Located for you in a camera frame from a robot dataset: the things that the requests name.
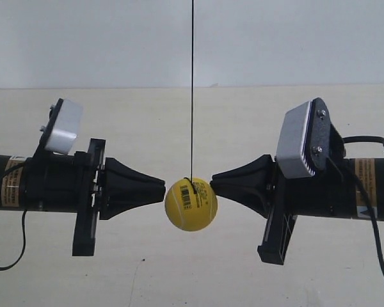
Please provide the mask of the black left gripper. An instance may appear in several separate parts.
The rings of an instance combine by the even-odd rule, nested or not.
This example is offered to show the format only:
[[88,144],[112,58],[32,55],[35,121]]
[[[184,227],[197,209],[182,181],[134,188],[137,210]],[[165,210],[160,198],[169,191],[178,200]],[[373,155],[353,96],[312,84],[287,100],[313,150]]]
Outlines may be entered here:
[[[97,227],[95,178],[101,169],[106,141],[91,138],[87,151],[62,155],[40,150],[26,162],[23,171],[22,205],[35,212],[75,213],[73,256],[93,256]],[[161,203],[165,181],[132,169],[115,158],[104,164],[100,220],[109,220],[128,210]]]

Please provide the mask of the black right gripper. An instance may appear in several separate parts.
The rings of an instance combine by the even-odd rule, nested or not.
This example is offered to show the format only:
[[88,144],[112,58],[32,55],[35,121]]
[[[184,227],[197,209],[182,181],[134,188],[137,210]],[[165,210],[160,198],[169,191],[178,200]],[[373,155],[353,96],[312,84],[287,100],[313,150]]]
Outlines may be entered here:
[[343,166],[332,163],[310,178],[286,179],[278,175],[269,204],[267,185],[274,160],[264,154],[238,168],[212,176],[210,186],[217,196],[240,203],[266,218],[257,252],[262,262],[283,265],[299,216],[353,219],[355,186]]

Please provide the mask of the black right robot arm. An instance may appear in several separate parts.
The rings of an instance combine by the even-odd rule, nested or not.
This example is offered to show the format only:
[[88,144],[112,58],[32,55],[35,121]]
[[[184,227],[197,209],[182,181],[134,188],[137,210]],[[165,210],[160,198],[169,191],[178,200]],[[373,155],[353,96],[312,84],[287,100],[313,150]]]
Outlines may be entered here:
[[266,219],[257,252],[262,262],[283,265],[298,216],[384,221],[384,158],[329,161],[308,178],[287,179],[270,155],[212,176],[216,196]]

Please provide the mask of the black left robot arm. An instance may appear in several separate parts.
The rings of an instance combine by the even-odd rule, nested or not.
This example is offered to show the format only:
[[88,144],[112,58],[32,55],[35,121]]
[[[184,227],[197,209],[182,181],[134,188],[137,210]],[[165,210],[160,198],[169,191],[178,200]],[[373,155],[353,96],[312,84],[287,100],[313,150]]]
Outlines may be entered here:
[[92,138],[87,151],[73,155],[0,155],[0,210],[73,213],[72,254],[92,256],[97,221],[161,203],[166,192],[164,180],[105,157],[105,145]]

